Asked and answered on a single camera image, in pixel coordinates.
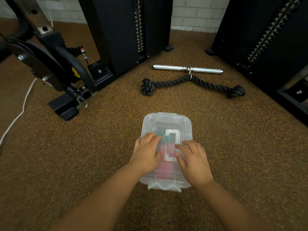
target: plastic container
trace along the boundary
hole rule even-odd
[[[143,119],[141,137],[149,132],[156,132],[162,136],[156,152],[161,151],[158,167],[151,173],[143,176],[140,182],[148,185],[148,189],[161,189],[181,192],[182,188],[190,187],[184,178],[175,152],[183,155],[182,151],[175,148],[183,140],[191,140],[192,124],[188,117],[176,113],[150,113]]]

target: screw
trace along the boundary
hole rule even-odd
[[[23,61],[25,60],[25,58],[24,58],[23,56],[21,56],[21,55],[18,55],[17,58],[18,58],[18,60],[20,60],[21,62],[23,62]]]

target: gym floor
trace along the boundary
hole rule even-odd
[[[11,26],[9,20],[0,23],[1,29]],[[55,29],[67,46],[82,44],[90,63],[99,59],[87,25],[56,22]],[[159,111],[190,118],[193,138],[206,149],[215,180],[248,209],[277,230],[305,230],[308,128],[219,57],[205,54],[214,37],[172,30],[173,51],[161,52],[120,77],[69,122],[48,106],[60,93],[36,81],[25,113],[0,148],[0,230],[49,228],[129,161],[143,117]],[[185,82],[145,97],[140,92],[143,78],[183,75],[153,70],[152,64],[223,69],[222,75],[196,75],[216,84],[239,84],[247,93],[227,99]],[[21,112],[33,79],[14,56],[0,64],[0,136]],[[138,183],[117,230],[222,227],[194,189],[148,190]]]

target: white brick wall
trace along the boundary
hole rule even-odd
[[[78,0],[37,0],[46,17],[54,21],[87,23]],[[171,29],[217,32],[229,0],[173,0]],[[16,18],[4,0],[0,17]]]

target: braided rope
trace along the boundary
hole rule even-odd
[[[174,85],[179,85],[185,81],[192,81],[195,84],[208,88],[210,90],[216,90],[216,91],[222,91],[228,94],[228,98],[233,98],[233,97],[238,97],[238,96],[244,96],[246,94],[246,90],[242,88],[240,85],[236,85],[235,87],[229,87],[229,86],[224,86],[224,85],[216,85],[213,83],[205,82],[202,81],[201,79],[197,78],[196,76],[192,74],[186,74],[183,77],[180,77],[175,80],[171,81],[159,81],[159,82],[154,82],[149,80],[148,78],[145,78],[142,82],[143,84],[141,85],[141,92],[146,95],[152,95],[155,91],[155,87],[170,87]]]

